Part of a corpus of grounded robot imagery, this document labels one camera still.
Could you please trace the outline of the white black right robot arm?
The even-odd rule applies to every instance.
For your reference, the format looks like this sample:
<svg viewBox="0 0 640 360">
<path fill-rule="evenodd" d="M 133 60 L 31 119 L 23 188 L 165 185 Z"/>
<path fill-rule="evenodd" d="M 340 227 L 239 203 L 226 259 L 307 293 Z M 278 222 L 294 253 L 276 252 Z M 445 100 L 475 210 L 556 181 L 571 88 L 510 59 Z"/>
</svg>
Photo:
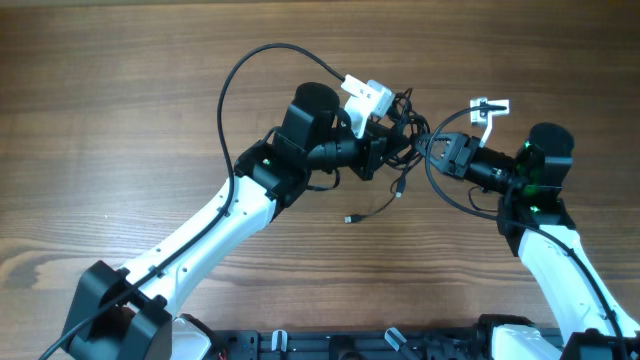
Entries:
<svg viewBox="0 0 640 360">
<path fill-rule="evenodd" d="M 442 131 L 417 137 L 416 148 L 427 174 L 440 172 L 498 193 L 494 214 L 460 209 L 494 221 L 512 254 L 534 276 L 564 340 L 561 358 L 638 356 L 639 325 L 591 265 L 560 197 L 574 148 L 566 129 L 535 125 L 515 156 L 488 149 L 476 137 Z"/>
</svg>

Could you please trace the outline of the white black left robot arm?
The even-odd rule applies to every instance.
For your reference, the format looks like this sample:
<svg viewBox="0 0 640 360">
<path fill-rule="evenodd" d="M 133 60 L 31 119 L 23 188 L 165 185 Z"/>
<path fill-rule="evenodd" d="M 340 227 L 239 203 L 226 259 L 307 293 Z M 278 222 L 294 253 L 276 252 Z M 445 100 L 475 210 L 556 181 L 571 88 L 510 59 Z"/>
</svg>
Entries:
<svg viewBox="0 0 640 360">
<path fill-rule="evenodd" d="M 348 100 L 315 82 L 300 85 L 283 123 L 236 161 L 219 192 L 165 240 L 119 268 L 97 262 L 81 276 L 58 348 L 76 359 L 220 359 L 216 335 L 181 309 L 198 284 L 242 241 L 310 189 L 314 171 L 348 167 L 363 180 L 408 142 L 403 93 L 347 78 Z"/>
</svg>

